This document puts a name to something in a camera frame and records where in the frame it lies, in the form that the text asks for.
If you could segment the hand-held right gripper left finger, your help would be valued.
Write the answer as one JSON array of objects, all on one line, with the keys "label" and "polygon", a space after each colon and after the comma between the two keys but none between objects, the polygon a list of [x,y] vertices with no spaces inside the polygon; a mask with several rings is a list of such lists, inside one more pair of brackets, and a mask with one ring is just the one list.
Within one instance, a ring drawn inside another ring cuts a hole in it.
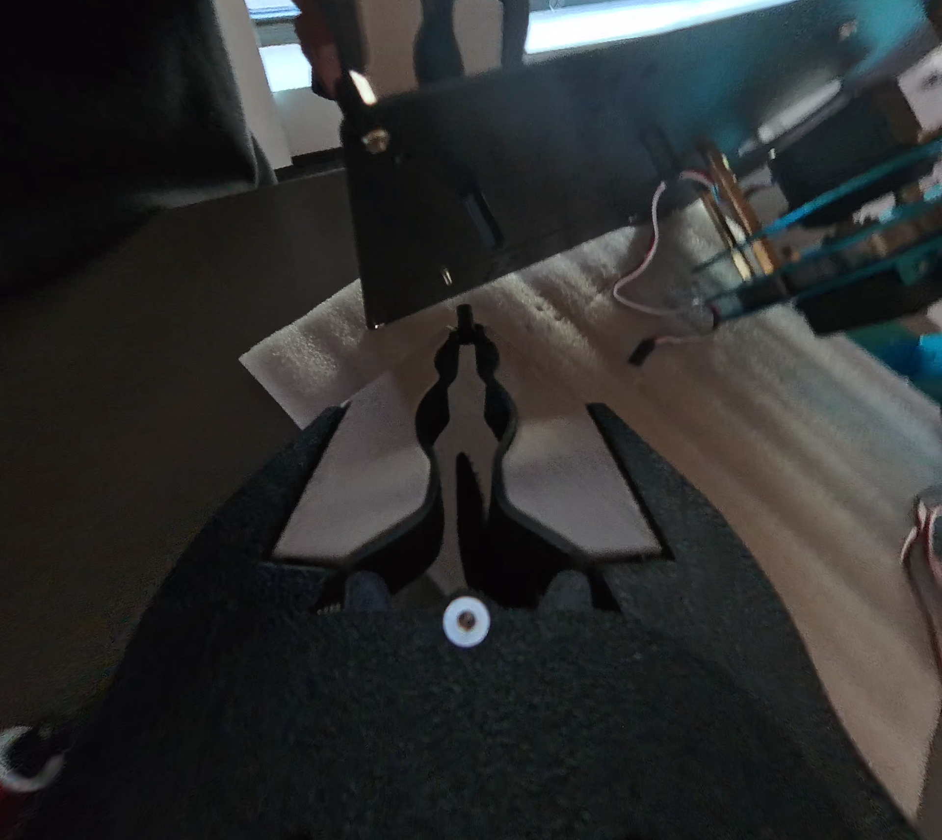
[{"label": "hand-held right gripper left finger", "polygon": [[452,420],[454,352],[438,366],[450,336],[436,331],[347,399],[273,547],[275,561],[350,565],[420,512],[438,474],[435,447]]}]

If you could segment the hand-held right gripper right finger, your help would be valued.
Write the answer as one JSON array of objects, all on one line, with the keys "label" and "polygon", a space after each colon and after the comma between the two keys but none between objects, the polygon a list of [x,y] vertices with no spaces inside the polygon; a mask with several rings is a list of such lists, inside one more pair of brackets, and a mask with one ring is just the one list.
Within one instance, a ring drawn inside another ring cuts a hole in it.
[{"label": "hand-held right gripper right finger", "polygon": [[512,514],[565,540],[590,561],[658,555],[662,544],[595,424],[586,400],[563,375],[500,336],[478,327],[497,352],[491,379],[497,422],[475,422],[471,461],[485,474],[486,492],[498,488]]}]

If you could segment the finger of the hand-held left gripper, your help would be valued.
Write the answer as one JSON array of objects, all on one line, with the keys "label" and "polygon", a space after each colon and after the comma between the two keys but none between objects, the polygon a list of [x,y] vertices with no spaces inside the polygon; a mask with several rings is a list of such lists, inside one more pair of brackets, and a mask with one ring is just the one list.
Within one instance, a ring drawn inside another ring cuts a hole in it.
[{"label": "finger of the hand-held left gripper", "polygon": [[460,77],[475,77],[502,68],[503,5],[499,0],[454,0],[451,26]]},{"label": "finger of the hand-held left gripper", "polygon": [[376,97],[418,87],[415,43],[421,24],[420,0],[355,0],[366,78]]}]

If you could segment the blue toy robot arm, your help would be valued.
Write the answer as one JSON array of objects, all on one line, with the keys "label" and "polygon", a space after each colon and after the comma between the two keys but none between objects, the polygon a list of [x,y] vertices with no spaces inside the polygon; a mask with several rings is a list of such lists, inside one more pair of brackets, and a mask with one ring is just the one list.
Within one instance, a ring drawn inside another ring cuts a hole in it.
[{"label": "blue toy robot arm", "polygon": [[368,105],[341,141],[366,326],[417,315],[689,190],[740,209],[693,269],[712,328],[791,304],[818,336],[940,301],[940,198],[854,216],[940,161],[940,0],[789,0]]}]

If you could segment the dark grey desk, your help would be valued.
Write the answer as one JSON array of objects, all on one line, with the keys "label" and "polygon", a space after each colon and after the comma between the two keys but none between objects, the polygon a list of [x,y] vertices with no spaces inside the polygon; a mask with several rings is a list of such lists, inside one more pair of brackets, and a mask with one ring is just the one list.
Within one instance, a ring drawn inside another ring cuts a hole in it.
[{"label": "dark grey desk", "polygon": [[74,716],[296,425],[240,364],[357,276],[344,174],[165,211],[2,307],[2,728]]}]

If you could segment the person's left hand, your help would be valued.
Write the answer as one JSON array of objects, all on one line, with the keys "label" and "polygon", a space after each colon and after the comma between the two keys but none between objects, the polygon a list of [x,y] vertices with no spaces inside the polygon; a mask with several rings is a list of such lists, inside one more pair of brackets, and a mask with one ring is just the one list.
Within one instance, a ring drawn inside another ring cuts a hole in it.
[{"label": "person's left hand", "polygon": [[301,11],[294,21],[294,30],[312,70],[312,91],[326,100],[335,101],[342,65],[328,26],[321,16]]}]

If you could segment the white foam sheet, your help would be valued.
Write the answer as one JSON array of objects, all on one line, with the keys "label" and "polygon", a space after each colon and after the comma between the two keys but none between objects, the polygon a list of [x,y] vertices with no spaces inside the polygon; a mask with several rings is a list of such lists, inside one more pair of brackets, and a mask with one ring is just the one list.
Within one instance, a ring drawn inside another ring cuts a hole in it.
[{"label": "white foam sheet", "polygon": [[610,288],[642,240],[595,239],[467,295],[477,320],[602,402],[724,514],[791,612],[842,722],[940,838],[940,671],[900,553],[940,484],[940,414],[795,311],[737,320],[627,365],[651,324]]}]

